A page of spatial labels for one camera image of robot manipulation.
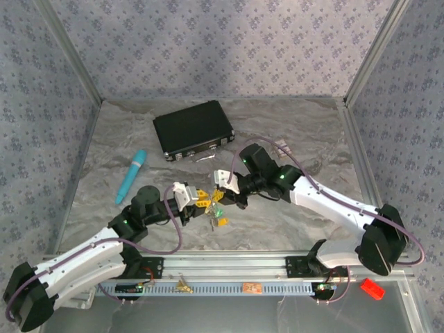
blue marker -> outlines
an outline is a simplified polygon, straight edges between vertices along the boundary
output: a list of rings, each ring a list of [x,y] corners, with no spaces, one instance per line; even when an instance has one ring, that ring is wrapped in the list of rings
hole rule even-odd
[[[117,191],[116,204],[121,203],[123,198],[125,198],[126,194],[130,190],[131,185],[133,184],[134,178],[136,178],[137,172],[139,171],[142,164],[145,162],[145,159],[146,151],[143,151],[142,149],[139,150],[136,155],[134,155],[130,169],[126,174],[122,185],[120,185],[120,189]]]

gray marble surface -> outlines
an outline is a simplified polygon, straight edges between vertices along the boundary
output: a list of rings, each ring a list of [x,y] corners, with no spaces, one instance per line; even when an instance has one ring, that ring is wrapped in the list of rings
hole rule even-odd
[[[219,148],[212,160],[166,162],[152,120],[202,102],[204,100],[103,103],[63,234],[61,251],[69,250],[106,226],[144,185],[154,185],[164,191],[174,181],[187,181],[211,190],[210,172],[229,169],[236,148],[245,138],[256,135],[284,139],[313,177],[346,196],[362,200],[334,99],[221,100],[236,130],[235,141]],[[287,158],[279,160],[268,144],[263,145],[278,163],[290,163]],[[147,161],[122,204],[115,205],[121,181],[133,155],[141,148],[148,153]],[[236,170],[246,172],[240,161],[237,161]],[[227,226],[212,231],[206,216],[191,220],[182,229],[182,249],[308,250],[318,239],[348,235],[335,223],[283,201],[270,203],[254,197],[249,199],[247,210],[241,211],[235,206],[223,209],[230,220]],[[148,232],[142,245],[150,249],[168,250],[177,244],[172,223],[152,225]]]

small sticker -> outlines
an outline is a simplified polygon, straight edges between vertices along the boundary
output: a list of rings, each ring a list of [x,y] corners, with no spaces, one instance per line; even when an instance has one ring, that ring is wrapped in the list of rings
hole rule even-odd
[[[257,282],[245,282],[242,284],[242,292],[260,295],[262,294],[262,284]]]

patterned wallpaper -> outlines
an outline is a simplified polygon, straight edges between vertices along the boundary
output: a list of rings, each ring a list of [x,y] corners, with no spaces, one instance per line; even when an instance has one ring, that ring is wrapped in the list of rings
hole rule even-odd
[[[51,0],[104,99],[343,96],[393,0]]]
[[[0,291],[52,250],[96,110],[31,1],[0,4]],[[0,302],[0,332],[6,323]]]
[[[442,0],[412,1],[352,109],[382,199],[401,209],[426,249],[418,282],[444,332]]]

red block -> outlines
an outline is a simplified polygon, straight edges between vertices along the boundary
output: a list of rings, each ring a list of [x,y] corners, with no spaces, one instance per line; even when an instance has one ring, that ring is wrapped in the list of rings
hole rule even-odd
[[[386,291],[383,290],[383,288],[378,286],[375,282],[373,282],[370,279],[365,279],[361,283],[361,289],[376,300],[381,300],[384,294],[386,293]]]

